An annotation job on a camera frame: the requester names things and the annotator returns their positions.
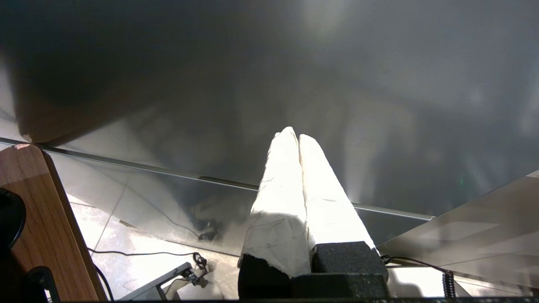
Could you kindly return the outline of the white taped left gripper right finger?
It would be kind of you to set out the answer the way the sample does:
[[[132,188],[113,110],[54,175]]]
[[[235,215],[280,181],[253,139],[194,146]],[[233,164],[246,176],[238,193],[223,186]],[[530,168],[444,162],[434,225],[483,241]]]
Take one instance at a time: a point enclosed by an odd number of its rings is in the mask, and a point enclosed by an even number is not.
[[[317,141],[299,138],[312,274],[386,275],[379,252]]]

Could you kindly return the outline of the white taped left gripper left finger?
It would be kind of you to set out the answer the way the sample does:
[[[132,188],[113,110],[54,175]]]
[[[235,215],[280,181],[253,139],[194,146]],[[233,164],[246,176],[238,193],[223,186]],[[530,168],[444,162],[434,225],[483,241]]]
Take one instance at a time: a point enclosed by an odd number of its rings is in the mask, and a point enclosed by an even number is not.
[[[291,280],[311,273],[298,138],[275,134],[239,259],[241,300],[290,298]]]

